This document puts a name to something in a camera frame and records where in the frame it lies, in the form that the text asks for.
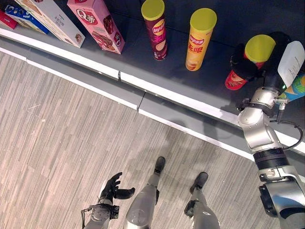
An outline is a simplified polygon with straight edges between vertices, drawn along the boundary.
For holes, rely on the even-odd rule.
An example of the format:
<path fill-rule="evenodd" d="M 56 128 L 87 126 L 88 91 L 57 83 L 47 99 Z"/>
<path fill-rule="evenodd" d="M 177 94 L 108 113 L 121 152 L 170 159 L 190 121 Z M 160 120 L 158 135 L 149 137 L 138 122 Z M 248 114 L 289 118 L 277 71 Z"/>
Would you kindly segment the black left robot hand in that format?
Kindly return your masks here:
<path fill-rule="evenodd" d="M 113 204 L 113 199 L 129 199 L 135 193 L 135 188 L 132 187 L 130 189 L 119 189 L 119 184 L 121 183 L 120 176 L 122 172 L 115 174 L 112 178 L 110 178 L 105 188 L 102 190 L 100 194 L 100 200 L 102 200 L 106 204 Z"/>

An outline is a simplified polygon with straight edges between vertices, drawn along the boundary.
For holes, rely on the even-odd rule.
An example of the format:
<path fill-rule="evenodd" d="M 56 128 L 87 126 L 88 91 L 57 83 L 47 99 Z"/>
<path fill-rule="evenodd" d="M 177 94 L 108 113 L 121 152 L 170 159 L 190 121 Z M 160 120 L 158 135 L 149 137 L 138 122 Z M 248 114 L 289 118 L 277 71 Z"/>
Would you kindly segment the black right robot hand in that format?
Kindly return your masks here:
<path fill-rule="evenodd" d="M 263 78 L 265 87 L 283 92 L 292 85 L 304 62 L 305 48 L 300 41 L 291 40 L 281 31 L 259 34 L 235 47 L 225 86 L 236 91 L 248 82 Z"/>

